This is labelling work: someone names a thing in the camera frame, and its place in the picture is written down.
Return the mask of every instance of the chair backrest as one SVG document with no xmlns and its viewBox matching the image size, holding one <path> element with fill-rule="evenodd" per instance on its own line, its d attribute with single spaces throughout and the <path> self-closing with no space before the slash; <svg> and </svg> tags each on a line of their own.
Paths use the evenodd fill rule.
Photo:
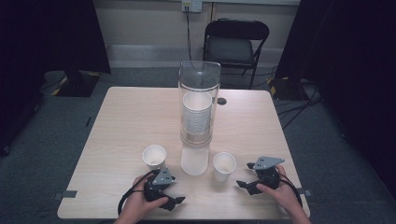
<svg viewBox="0 0 396 224">
<path fill-rule="evenodd" d="M 218 19 L 210 22 L 205 28 L 205 39 L 215 35 L 219 37 L 264 40 L 270 34 L 268 26 L 261 21 L 238 19 Z"/>
</svg>

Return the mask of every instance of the person's left hand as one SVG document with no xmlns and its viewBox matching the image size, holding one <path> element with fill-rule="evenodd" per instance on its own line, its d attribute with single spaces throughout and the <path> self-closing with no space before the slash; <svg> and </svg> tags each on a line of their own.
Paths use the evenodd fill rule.
<svg viewBox="0 0 396 224">
<path fill-rule="evenodd" d="M 151 177 L 151 175 L 149 175 L 143 181 L 141 181 L 139 185 L 134 189 L 134 193 L 128 197 L 125 205 L 123 206 L 121 214 L 119 218 L 117 218 L 115 223 L 128 223 L 128 224 L 136 223 L 140 221 L 143 217 L 145 217 L 146 214 L 150 212 L 152 209 L 159 207 L 168 202 L 169 199 L 166 197 L 157 199 L 152 202 L 148 202 L 146 200 L 143 190 L 145 183 L 149 177 Z M 134 180 L 134 184 L 137 183 L 137 181 L 140 178 L 142 178 L 142 176 L 137 177 Z"/>
</svg>

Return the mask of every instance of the chair seat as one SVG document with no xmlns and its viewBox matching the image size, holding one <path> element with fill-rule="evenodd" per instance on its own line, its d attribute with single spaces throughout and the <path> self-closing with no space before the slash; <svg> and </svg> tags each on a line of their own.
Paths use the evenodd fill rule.
<svg viewBox="0 0 396 224">
<path fill-rule="evenodd" d="M 250 40 L 210 36 L 207 39 L 207 60 L 210 62 L 251 67 L 254 65 Z"/>
</svg>

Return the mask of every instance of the table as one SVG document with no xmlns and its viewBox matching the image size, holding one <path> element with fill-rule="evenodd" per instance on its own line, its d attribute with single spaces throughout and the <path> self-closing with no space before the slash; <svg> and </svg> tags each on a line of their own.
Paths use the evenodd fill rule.
<svg viewBox="0 0 396 224">
<path fill-rule="evenodd" d="M 158 208 L 147 220 L 247 220 L 289 218 L 268 195 L 250 196 L 236 180 L 256 180 L 246 166 L 260 155 L 283 158 L 283 166 L 293 184 L 300 180 L 282 132 L 274 104 L 267 91 L 220 90 L 226 105 L 217 105 L 213 140 L 207 170 L 198 176 L 180 168 L 178 89 L 110 88 L 81 153 L 67 190 L 75 198 L 63 198 L 60 218 L 116 218 L 121 196 L 134 179 L 149 171 L 142 161 L 143 150 L 161 145 L 167 151 L 166 165 L 176 183 L 165 193 L 185 196 L 172 211 Z M 227 151 L 237 167 L 223 183 L 213 177 L 213 156 Z M 310 215 L 305 196 L 305 212 Z"/>
</svg>

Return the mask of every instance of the person's right hand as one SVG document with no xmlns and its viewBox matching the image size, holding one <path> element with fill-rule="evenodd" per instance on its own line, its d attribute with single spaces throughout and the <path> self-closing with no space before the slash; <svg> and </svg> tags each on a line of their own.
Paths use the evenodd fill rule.
<svg viewBox="0 0 396 224">
<path fill-rule="evenodd" d="M 280 178 L 288 181 L 285 176 L 286 172 L 282 165 L 276 165 L 277 171 L 280 173 Z M 277 189 L 271 189 L 263 184 L 257 184 L 256 188 L 273 197 L 276 202 L 288 212 L 291 221 L 294 224 L 311 223 L 306 216 L 305 211 L 300 206 L 294 191 L 287 184 L 280 182 Z"/>
</svg>

